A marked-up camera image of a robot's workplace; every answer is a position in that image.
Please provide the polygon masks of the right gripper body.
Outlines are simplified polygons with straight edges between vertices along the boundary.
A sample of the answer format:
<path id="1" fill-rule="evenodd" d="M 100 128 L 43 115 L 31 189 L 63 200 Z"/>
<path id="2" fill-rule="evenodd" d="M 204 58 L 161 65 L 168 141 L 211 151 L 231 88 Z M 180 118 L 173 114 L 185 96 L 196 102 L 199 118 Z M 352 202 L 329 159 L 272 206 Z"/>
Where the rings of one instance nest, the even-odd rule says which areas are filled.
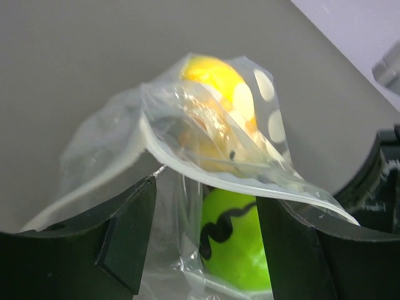
<path id="1" fill-rule="evenodd" d="M 361 226 L 399 232 L 399 125 L 380 130 L 364 164 L 334 195 Z"/>

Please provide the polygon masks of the fake green fruit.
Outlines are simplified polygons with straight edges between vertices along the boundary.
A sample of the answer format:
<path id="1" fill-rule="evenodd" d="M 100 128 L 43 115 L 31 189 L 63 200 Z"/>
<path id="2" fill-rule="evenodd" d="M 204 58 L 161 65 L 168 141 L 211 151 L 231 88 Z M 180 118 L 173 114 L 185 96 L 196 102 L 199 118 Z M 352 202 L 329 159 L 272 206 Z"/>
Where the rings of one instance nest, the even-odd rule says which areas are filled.
<path id="1" fill-rule="evenodd" d="M 255 196 L 212 189 L 202 203 L 199 253 L 213 276 L 235 288 L 272 289 Z"/>

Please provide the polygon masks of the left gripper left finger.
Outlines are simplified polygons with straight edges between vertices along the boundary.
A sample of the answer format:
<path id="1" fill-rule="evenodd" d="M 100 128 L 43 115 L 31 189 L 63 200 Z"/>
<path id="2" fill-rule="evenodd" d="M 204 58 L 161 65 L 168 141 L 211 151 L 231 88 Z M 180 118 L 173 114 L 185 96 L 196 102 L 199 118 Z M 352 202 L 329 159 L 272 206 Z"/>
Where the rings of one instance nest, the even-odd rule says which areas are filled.
<path id="1" fill-rule="evenodd" d="M 156 203 L 154 176 L 42 231 L 1 234 L 2 299 L 132 299 Z"/>

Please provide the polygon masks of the fake yellow lemon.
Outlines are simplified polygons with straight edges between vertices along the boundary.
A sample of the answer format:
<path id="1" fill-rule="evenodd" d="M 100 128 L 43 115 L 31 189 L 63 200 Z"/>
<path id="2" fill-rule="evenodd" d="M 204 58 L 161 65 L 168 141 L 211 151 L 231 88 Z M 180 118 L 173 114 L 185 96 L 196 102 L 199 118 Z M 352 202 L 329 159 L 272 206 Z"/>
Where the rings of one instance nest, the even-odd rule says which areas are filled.
<path id="1" fill-rule="evenodd" d="M 186 93 L 178 122 L 180 156 L 205 171 L 237 176 L 262 165 L 266 155 L 253 140 L 253 95 L 239 73 L 216 57 L 193 55 L 179 78 Z"/>

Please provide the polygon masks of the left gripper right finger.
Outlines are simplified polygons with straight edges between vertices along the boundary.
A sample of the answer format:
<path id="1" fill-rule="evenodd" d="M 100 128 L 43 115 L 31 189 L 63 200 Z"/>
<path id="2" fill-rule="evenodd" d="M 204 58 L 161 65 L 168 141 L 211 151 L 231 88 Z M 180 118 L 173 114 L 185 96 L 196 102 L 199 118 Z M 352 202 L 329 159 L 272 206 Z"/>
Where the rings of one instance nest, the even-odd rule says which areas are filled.
<path id="1" fill-rule="evenodd" d="M 399 299 L 399 236 L 257 197 L 274 299 Z"/>

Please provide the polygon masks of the polka dot zip bag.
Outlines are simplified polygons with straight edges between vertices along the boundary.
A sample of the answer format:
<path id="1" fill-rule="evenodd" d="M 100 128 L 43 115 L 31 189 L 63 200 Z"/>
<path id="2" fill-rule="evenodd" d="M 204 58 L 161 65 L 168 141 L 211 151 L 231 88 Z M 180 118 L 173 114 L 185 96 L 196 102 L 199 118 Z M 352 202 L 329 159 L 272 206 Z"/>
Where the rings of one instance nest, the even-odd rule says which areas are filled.
<path id="1" fill-rule="evenodd" d="M 108 204 L 156 181 L 139 299 L 271 299 L 257 200 L 287 200 L 355 224 L 325 190 L 294 169 L 273 77 L 246 57 L 189 54 L 124 91 L 78 128 L 60 158 L 55 200 L 24 231 Z"/>

